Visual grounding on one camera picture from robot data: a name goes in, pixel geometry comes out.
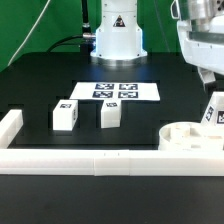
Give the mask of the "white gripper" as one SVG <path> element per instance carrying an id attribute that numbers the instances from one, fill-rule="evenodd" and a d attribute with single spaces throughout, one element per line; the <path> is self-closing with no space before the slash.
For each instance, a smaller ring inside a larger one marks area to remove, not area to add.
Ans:
<path id="1" fill-rule="evenodd" d="M 216 88 L 215 73 L 224 75 L 224 0 L 173 0 L 182 55 L 198 67 L 205 91 Z"/>

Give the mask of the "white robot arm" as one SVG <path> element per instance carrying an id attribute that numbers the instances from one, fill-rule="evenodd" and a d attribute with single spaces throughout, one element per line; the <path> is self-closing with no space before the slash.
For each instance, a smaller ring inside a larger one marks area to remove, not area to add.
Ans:
<path id="1" fill-rule="evenodd" d="M 126 66 L 146 58 L 143 31 L 137 24 L 137 0 L 101 0 L 101 24 L 95 33 L 91 59 L 110 66 Z M 185 61 L 197 67 L 203 84 L 224 76 L 224 0 L 173 0 Z"/>

